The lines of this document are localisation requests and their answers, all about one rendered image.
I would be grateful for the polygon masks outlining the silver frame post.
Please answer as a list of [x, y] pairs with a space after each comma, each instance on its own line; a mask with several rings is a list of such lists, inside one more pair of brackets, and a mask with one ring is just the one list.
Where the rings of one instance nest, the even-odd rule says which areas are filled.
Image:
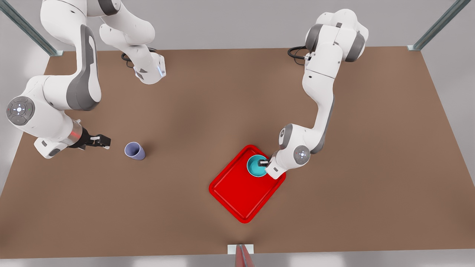
[[227, 253], [235, 255], [235, 267], [256, 267], [251, 254], [254, 254], [253, 244], [229, 244]]
[[442, 29], [458, 15], [472, 0], [456, 0], [444, 14], [414, 44], [408, 45], [408, 51], [421, 51]]
[[7, 0], [0, 0], [0, 10], [30, 39], [32, 39], [43, 51], [49, 56], [62, 56], [62, 50], [56, 50], [39, 32], [27, 22], [17, 10], [7, 2]]

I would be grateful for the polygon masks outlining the red tray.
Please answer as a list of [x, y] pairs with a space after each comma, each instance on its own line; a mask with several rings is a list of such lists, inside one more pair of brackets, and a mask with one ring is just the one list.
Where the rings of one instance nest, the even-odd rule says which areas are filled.
[[209, 185], [209, 193], [241, 223], [249, 223], [286, 178], [250, 174], [248, 160], [255, 155], [266, 157], [258, 147], [245, 146]]

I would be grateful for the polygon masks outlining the lavender cup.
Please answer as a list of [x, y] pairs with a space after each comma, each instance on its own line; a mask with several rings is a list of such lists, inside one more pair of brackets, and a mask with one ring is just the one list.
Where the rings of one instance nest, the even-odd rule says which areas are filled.
[[128, 143], [124, 147], [124, 153], [126, 156], [136, 160], [142, 160], [146, 157], [143, 147], [137, 142]]

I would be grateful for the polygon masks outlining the teal bowl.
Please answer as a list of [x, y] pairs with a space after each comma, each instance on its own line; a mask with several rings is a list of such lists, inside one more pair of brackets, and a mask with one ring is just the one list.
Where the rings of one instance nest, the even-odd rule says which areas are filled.
[[267, 159], [265, 156], [256, 154], [251, 156], [247, 162], [247, 170], [254, 177], [263, 177], [267, 174], [266, 166], [258, 166], [259, 159]]

